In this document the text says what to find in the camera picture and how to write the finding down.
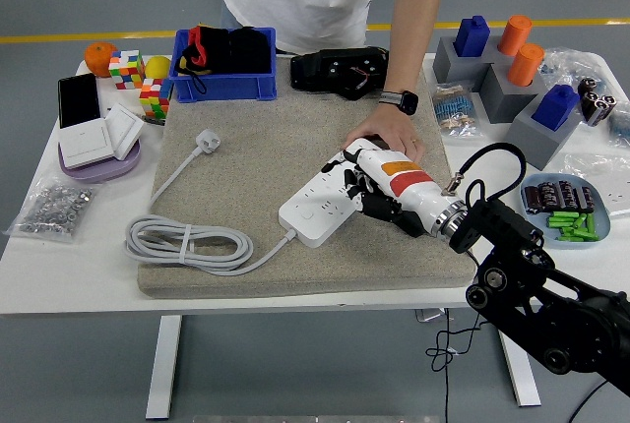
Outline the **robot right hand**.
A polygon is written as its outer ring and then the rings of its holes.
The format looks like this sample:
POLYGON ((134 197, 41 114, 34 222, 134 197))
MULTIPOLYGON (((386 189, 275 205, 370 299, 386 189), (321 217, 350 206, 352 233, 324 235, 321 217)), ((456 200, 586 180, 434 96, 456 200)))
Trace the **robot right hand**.
POLYGON ((342 151, 324 165, 328 173, 338 165, 344 171, 346 195, 355 209, 366 216, 397 225, 416 238, 428 234, 446 239, 465 215, 459 197, 443 189, 404 154, 380 148, 342 151))

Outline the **person's left hand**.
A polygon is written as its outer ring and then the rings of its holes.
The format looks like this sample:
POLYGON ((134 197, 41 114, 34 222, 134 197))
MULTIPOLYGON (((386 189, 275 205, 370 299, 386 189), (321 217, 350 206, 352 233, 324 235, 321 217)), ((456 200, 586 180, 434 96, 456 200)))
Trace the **person's left hand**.
POLYGON ((376 136, 391 150, 400 151, 410 160, 419 163, 425 154, 412 120, 392 104, 379 103, 374 111, 346 135, 342 148, 358 138, 376 136))

